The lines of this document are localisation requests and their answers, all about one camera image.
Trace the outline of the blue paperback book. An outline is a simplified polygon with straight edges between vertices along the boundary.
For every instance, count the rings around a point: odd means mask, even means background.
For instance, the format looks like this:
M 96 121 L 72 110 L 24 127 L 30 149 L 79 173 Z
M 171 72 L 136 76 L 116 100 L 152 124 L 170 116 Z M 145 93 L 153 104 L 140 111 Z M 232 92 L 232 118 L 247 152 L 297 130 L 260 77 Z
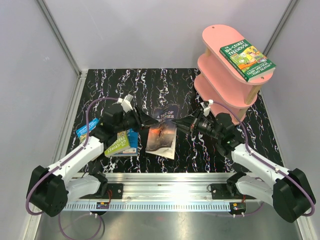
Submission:
M 138 155 L 138 133 L 129 129 L 127 131 L 127 137 L 129 141 L 130 148 L 118 152 L 114 157 L 136 157 Z

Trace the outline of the dark Tale of Two Cities book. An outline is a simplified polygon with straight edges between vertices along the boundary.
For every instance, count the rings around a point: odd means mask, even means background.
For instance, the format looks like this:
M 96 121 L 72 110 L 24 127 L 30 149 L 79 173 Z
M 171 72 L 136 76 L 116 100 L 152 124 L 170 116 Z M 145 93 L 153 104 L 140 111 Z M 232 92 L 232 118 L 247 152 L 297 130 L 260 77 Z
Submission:
M 177 127 L 172 120 L 178 117 L 179 105 L 156 107 L 152 113 L 158 121 L 149 128 L 145 152 L 173 160 L 175 157 Z

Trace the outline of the lime 65-storey treehouse book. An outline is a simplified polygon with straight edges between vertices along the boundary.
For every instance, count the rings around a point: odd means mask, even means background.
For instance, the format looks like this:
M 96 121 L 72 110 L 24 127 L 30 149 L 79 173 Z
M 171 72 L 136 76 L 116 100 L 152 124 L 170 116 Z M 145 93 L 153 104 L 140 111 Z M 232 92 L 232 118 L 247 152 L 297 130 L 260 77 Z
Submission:
M 104 155 L 106 157 L 111 157 L 115 154 L 129 149 L 130 147 L 131 146 L 128 139 L 128 132 L 122 131 L 117 134 L 116 141 L 104 151 Z

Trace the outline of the blue 26-storey treehouse book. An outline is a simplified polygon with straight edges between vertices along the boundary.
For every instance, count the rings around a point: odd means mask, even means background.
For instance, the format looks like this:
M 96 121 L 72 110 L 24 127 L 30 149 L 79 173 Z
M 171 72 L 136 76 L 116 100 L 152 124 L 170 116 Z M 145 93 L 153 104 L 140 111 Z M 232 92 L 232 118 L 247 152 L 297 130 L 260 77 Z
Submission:
M 89 122 L 89 132 L 91 132 L 98 124 L 99 119 L 95 118 Z M 87 126 L 84 125 L 80 127 L 78 130 L 76 130 L 76 135 L 80 141 L 80 143 L 84 142 L 87 138 Z

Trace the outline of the green 104-storey treehouse book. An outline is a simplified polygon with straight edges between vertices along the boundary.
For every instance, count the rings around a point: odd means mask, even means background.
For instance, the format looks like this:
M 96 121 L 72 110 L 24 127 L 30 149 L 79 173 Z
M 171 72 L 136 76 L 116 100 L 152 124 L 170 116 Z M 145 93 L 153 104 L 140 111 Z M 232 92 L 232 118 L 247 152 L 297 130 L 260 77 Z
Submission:
M 246 39 L 222 46 L 222 56 L 246 81 L 273 73 L 276 65 Z

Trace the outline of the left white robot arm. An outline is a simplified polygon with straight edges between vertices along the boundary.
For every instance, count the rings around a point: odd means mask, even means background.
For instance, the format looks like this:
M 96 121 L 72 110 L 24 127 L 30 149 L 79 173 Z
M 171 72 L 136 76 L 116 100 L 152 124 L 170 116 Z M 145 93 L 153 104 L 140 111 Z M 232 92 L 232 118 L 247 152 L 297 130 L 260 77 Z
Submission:
M 69 201 L 85 196 L 97 199 L 110 196 L 108 179 L 103 173 L 90 173 L 76 180 L 73 176 L 102 155 L 117 140 L 119 133 L 130 129 L 140 132 L 157 123 L 138 106 L 124 110 L 120 104 L 114 104 L 105 109 L 82 144 L 56 163 L 48 167 L 39 165 L 32 171 L 25 203 L 27 212 L 35 215 L 29 206 L 33 204 L 41 214 L 55 217 Z

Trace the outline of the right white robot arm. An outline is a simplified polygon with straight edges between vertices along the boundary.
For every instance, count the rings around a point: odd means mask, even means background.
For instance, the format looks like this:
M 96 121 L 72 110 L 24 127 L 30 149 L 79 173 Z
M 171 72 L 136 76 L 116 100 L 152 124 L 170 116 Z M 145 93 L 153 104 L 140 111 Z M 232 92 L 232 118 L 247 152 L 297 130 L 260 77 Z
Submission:
M 248 139 L 232 122 L 227 113 L 219 113 L 213 121 L 197 110 L 193 114 L 172 121 L 177 129 L 188 135 L 201 133 L 215 140 L 215 149 L 255 174 L 236 173 L 227 180 L 226 192 L 233 199 L 251 196 L 274 208 L 288 223 L 315 212 L 316 199 L 303 171 L 279 166 L 248 145 Z

